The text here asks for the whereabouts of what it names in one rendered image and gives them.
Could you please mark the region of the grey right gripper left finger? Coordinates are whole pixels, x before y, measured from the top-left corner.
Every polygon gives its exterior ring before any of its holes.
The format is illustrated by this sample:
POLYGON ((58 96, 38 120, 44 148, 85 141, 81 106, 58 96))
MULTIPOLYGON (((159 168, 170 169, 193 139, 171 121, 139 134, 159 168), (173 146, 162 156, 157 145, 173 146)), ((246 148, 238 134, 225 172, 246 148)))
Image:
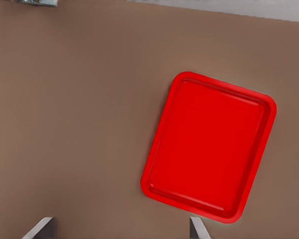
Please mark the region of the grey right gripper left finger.
POLYGON ((41 219, 21 239, 55 239, 55 218, 45 217, 41 219))

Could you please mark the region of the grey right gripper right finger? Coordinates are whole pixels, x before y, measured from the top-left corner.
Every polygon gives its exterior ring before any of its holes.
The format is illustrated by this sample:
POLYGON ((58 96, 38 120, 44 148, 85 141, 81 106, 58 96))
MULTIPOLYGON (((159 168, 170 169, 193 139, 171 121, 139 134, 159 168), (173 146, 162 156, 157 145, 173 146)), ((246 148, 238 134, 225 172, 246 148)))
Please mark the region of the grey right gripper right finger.
POLYGON ((190 239, 211 239, 203 221, 199 217, 190 217, 190 239))

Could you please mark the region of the red rectangular tray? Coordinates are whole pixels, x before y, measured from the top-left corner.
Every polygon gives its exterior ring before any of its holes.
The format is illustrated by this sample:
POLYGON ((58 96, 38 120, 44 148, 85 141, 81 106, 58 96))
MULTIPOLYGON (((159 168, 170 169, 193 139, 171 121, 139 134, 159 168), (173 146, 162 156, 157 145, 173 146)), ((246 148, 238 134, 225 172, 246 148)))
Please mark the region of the red rectangular tray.
POLYGON ((193 72, 171 83, 141 177, 149 198, 239 220, 275 117, 268 95, 193 72))

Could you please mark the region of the silver frame post foot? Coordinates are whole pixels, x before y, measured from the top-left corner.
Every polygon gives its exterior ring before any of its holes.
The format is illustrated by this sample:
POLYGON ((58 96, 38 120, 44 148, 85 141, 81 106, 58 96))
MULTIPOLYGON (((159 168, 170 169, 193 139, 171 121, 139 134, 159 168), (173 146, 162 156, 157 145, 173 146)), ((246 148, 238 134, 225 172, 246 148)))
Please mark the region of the silver frame post foot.
POLYGON ((57 7, 58 0, 14 0, 18 3, 38 5, 38 6, 48 6, 48 7, 57 7))

